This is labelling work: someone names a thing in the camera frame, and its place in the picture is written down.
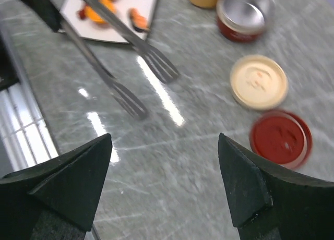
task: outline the metal lid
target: metal lid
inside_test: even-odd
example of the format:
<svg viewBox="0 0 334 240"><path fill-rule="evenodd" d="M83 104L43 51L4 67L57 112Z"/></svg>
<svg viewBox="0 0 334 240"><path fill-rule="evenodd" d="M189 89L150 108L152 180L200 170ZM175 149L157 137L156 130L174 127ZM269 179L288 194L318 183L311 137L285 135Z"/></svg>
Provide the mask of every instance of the metal lid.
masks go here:
<svg viewBox="0 0 334 240"><path fill-rule="evenodd" d="M261 56L245 56L231 70L232 94L243 106L269 110L278 106L288 92L288 79L273 60Z"/></svg>
<svg viewBox="0 0 334 240"><path fill-rule="evenodd" d="M268 27L273 19L273 0L218 0L220 19L233 30L258 31Z"/></svg>
<svg viewBox="0 0 334 240"><path fill-rule="evenodd" d="M307 125L295 114L277 110L265 113L249 136L252 150L289 169L300 166L312 148Z"/></svg>

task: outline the metal tongs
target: metal tongs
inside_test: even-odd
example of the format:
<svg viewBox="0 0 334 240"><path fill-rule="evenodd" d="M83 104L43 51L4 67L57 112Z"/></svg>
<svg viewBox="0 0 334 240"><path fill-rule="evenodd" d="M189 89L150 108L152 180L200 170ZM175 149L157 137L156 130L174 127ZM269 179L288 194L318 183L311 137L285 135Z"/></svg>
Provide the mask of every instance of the metal tongs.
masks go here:
<svg viewBox="0 0 334 240"><path fill-rule="evenodd" d="M92 67L110 88L114 99L135 119L144 119L148 116L148 110L143 103L125 86L115 80L115 77L101 64L85 41L78 35L75 29L66 21L59 10L50 0L21 0L52 29L57 32L60 28L81 50Z"/></svg>
<svg viewBox="0 0 334 240"><path fill-rule="evenodd" d="M122 106L133 118L142 120L148 116L148 110L143 103L124 85L116 81L115 77L102 65L96 58L92 50L86 45L85 41L78 35L74 28L63 18L61 25L68 37L81 50L82 54L90 62L105 84L110 88L114 99Z"/></svg>
<svg viewBox="0 0 334 240"><path fill-rule="evenodd" d="M151 71L162 83L171 83L179 77L175 66L157 48L134 34L98 0L83 0L126 40L144 59Z"/></svg>

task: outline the marble countertop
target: marble countertop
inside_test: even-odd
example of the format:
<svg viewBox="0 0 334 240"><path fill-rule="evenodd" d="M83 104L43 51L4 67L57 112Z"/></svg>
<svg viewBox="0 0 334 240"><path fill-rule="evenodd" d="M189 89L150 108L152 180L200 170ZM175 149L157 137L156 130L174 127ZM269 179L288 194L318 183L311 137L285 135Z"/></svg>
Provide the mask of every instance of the marble countertop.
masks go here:
<svg viewBox="0 0 334 240"><path fill-rule="evenodd" d="M54 0L60 6L63 0ZM309 125L313 153L298 171L334 181L334 9L324 0L275 0L272 29L253 44L226 40L214 10L159 0L149 41L182 77L163 86L127 45L89 42L105 66L150 110L134 121L65 36L17 0L0 0L32 88L61 152L105 132L113 155L95 226L102 240L238 239L218 164L218 135L249 148L260 113L232 98L236 60L262 54L285 70L282 108Z"/></svg>

